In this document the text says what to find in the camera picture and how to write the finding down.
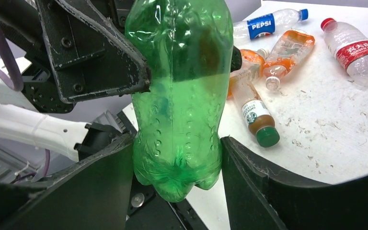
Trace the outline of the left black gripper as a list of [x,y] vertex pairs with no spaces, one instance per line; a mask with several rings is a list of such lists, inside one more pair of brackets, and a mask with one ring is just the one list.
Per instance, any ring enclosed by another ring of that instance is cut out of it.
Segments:
[[25,51],[24,96],[43,113],[147,92],[146,59],[125,38],[131,0],[0,0],[0,28]]

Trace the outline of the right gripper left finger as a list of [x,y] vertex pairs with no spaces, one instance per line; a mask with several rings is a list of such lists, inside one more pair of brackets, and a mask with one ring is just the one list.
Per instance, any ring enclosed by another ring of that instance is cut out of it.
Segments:
[[0,183],[0,230],[123,230],[133,137],[38,182]]

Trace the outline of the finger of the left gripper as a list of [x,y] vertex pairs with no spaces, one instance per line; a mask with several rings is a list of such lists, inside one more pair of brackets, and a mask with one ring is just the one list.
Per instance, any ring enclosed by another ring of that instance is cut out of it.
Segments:
[[233,46],[230,72],[240,70],[241,67],[242,67],[242,54],[236,46]]

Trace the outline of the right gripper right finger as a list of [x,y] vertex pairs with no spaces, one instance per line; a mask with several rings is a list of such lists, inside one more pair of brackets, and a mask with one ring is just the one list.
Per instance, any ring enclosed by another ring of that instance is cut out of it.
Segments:
[[286,170],[236,139],[221,139],[233,230],[368,230],[368,175],[326,184]]

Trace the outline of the coffee bottle green cap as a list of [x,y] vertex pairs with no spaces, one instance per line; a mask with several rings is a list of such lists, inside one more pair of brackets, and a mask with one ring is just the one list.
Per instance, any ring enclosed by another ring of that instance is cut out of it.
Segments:
[[247,78],[234,76],[230,78],[229,90],[257,143],[263,148],[276,145],[280,135],[275,127],[275,120],[255,86]]

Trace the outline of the green plastic bottle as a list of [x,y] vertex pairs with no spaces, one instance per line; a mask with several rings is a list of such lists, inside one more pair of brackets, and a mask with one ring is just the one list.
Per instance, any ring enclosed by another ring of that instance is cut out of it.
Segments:
[[137,0],[125,35],[146,58],[148,92],[132,94],[134,172],[177,203],[219,178],[218,129],[229,86],[233,25],[223,0]]

